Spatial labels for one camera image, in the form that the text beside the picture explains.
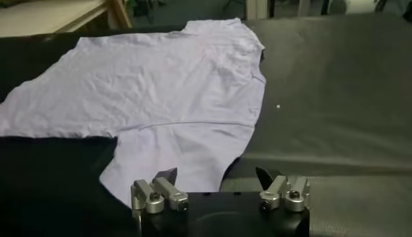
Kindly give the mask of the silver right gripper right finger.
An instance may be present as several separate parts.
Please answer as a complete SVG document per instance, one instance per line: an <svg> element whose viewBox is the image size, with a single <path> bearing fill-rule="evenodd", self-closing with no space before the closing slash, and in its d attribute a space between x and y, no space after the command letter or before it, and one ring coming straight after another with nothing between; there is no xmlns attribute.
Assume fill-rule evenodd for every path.
<svg viewBox="0 0 412 237"><path fill-rule="evenodd" d="M309 208L311 185L305 176L285 176L270 173L256 167L256 175L263 190L259 193L261 208L265 211L278 209L283 203L290 212L302 212Z"/></svg>

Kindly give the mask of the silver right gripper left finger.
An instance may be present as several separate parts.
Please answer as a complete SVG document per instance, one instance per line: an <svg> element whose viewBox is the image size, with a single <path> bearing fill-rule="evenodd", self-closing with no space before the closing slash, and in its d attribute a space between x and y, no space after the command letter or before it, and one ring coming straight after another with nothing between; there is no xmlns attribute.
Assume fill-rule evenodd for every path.
<svg viewBox="0 0 412 237"><path fill-rule="evenodd" d="M131 185L131 210L147 213L161 213L166 205L172 211L186 211L189 207L189 195L174 185L178 168L159 171L151 183L135 180Z"/></svg>

